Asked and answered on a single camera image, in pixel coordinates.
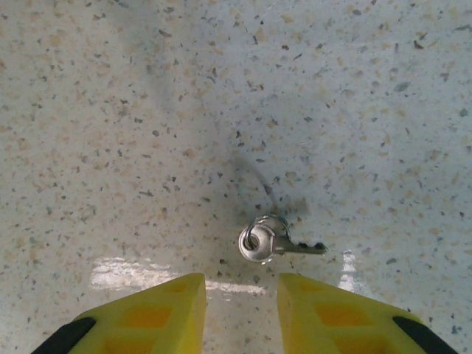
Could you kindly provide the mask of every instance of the key blade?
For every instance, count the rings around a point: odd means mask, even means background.
[[[275,254],[324,254],[326,251],[327,247],[322,242],[318,242],[314,246],[309,246],[306,243],[292,243],[288,237],[274,237],[272,239],[272,252]]]

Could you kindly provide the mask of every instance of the black rubber pad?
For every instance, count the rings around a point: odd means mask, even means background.
[[[97,321],[84,317],[65,324],[52,334],[32,354],[67,354],[87,334]]]
[[[393,321],[402,329],[426,354],[457,354],[440,337],[436,336],[432,330],[424,324],[406,319],[402,316],[396,316]]]

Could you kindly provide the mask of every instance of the floor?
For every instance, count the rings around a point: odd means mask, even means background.
[[[0,15],[3,353],[194,271],[205,353],[282,353],[286,271],[472,350],[468,0],[21,0]],[[240,231],[274,207],[328,253],[245,261]]]

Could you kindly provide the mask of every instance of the terrazzo floor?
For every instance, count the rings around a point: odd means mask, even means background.
[[[468,0],[0,15],[2,353],[194,271],[205,353],[282,353],[284,271],[409,309],[471,352]],[[245,261],[240,231],[274,206],[328,253]]]

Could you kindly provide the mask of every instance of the key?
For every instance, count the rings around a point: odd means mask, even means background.
[[[275,254],[324,254],[327,247],[319,242],[315,246],[292,243],[287,221],[277,215],[265,215],[254,220],[239,237],[241,254],[252,262],[270,262]]]

